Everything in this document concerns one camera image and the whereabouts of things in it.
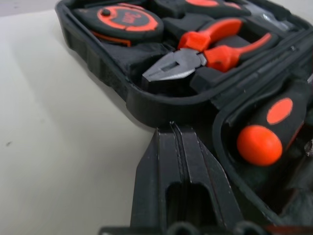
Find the black plastic case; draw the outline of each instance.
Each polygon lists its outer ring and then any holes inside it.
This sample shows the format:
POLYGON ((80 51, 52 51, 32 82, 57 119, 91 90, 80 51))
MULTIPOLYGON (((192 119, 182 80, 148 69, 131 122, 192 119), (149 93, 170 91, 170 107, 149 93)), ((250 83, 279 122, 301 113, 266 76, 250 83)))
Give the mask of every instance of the black plastic case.
MULTIPOLYGON (((120 1, 95 0, 92 2, 114 4, 120 1)), ((126 0, 123 2, 145 6, 149 1, 126 0)), ((249 86, 256 80, 263 81, 263 70, 268 70, 270 67, 275 68, 276 63, 280 62, 279 56, 281 54, 290 51, 294 43, 310 35, 312 26, 292 15, 285 8, 265 0, 252 0, 251 2, 271 9, 279 18, 288 19, 299 25, 300 30, 286 36, 280 42, 281 46, 274 48, 270 53, 261 53, 240 68, 232 69, 219 77, 219 81, 213 89, 190 97, 165 97, 140 89, 112 60, 108 48, 104 48, 103 44, 73 15, 71 10, 84 5, 86 1, 63 0, 57 4, 56 12, 68 47, 76 51, 86 61, 88 69, 92 73, 106 85, 112 87, 125 100, 128 110, 136 119, 146 125, 158 127, 169 121, 192 123, 220 110, 225 105, 225 100, 228 102, 229 97, 236 97, 243 90, 249 89, 249 86)), ((155 55, 153 61, 162 55, 155 55)))
MULTIPOLYGON (((160 127, 172 121, 178 124, 192 124, 199 138, 223 166, 233 183, 233 189, 241 192, 253 207, 261 211, 267 221, 277 225, 313 224, 313 218, 312 221, 304 221, 284 217, 286 210, 290 210, 290 201, 295 194, 285 186, 279 189, 280 182, 287 178, 281 179, 279 176, 285 174, 291 177, 291 174, 297 174, 295 166, 302 161, 301 158, 295 157, 293 148, 273 166, 255 167, 239 157, 235 146, 239 130, 255 109, 281 92, 291 78, 307 79, 313 72, 313 27, 275 3, 250 0, 271 11, 278 19, 285 19, 297 25, 298 30, 290 34, 276 32, 281 38, 276 47, 223 74, 212 88, 188 97, 166 97, 142 90, 137 85, 136 78, 130 79, 126 76, 126 72, 110 56, 110 47, 104 47, 72 13, 72 9, 87 3, 118 2, 121 1, 59 2, 56 12, 68 47, 82 57, 92 73, 125 100, 128 110, 140 122, 152 127, 160 127), (281 205, 277 206, 277 200, 271 201, 271 190, 275 191, 279 199, 282 199, 280 193, 290 197, 285 203, 281 202, 281 205)), ((149 5, 148 0, 123 2, 149 5)), ((172 50, 171 47, 164 47, 161 53, 155 54, 150 60, 147 59, 147 68, 172 50)), ((142 72, 144 71, 134 71, 135 74, 142 72)), ((312 130, 302 133, 304 137, 300 139, 309 140, 313 138, 312 133, 312 130)))

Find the orange screwdriver handle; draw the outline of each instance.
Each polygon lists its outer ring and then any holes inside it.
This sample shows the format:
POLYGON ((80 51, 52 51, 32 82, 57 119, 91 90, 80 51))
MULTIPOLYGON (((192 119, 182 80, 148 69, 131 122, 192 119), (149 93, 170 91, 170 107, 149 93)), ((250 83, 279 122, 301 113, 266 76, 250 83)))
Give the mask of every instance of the orange screwdriver handle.
POLYGON ((258 41, 246 47, 218 46, 204 51, 207 59, 207 66, 221 72, 227 72, 263 50, 272 48, 278 41, 278 36, 273 33, 265 34, 258 41))
POLYGON ((241 156, 258 166, 277 162, 302 127, 312 94, 311 84, 296 80, 258 110, 237 138, 241 156))

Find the orange rubber grip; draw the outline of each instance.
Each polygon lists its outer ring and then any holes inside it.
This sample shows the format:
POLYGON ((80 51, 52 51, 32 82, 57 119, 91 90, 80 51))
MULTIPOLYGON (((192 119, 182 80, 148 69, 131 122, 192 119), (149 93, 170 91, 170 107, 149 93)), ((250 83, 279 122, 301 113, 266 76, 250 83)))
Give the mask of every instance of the orange rubber grip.
POLYGON ((246 47, 229 47, 219 46, 210 50, 204 51, 207 59, 207 66, 221 72, 227 72, 237 66, 241 58, 248 59, 262 50, 271 48, 276 41, 272 34, 267 33, 260 40, 246 47))
POLYGON ((219 20, 206 30, 200 32, 187 32, 180 38, 178 49, 190 48, 203 52, 210 44, 225 37, 237 35, 243 21, 238 18, 219 20))
POLYGON ((301 129, 312 94, 311 84, 296 80, 285 93, 263 106, 237 138, 241 156, 258 166, 277 162, 301 129))
POLYGON ((248 9, 224 0, 185 0, 184 7, 185 12, 204 14, 214 19, 251 15, 248 9))

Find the logo on tape measure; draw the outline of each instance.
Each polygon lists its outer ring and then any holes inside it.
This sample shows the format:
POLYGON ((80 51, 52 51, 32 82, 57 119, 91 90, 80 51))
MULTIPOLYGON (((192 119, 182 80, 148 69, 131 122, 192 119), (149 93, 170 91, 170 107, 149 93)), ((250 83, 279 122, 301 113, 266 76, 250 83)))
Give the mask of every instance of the logo on tape measure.
POLYGON ((140 14, 134 14, 131 12, 125 12, 125 15, 122 19, 122 22, 128 23, 128 24, 133 24, 136 19, 141 18, 140 14))

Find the pliers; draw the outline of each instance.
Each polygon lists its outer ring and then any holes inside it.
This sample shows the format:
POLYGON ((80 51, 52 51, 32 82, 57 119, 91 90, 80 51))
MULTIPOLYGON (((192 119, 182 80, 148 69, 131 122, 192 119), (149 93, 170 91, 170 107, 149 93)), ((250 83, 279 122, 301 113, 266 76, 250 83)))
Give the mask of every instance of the pliers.
POLYGON ((239 62, 277 43, 278 36, 270 32, 246 47, 222 45, 208 49, 210 45, 225 37, 237 35, 245 23, 241 18, 228 18, 214 21, 203 31, 185 33, 180 39, 179 50, 159 59, 143 73, 143 78, 148 82, 182 79, 200 66, 227 72, 239 62))

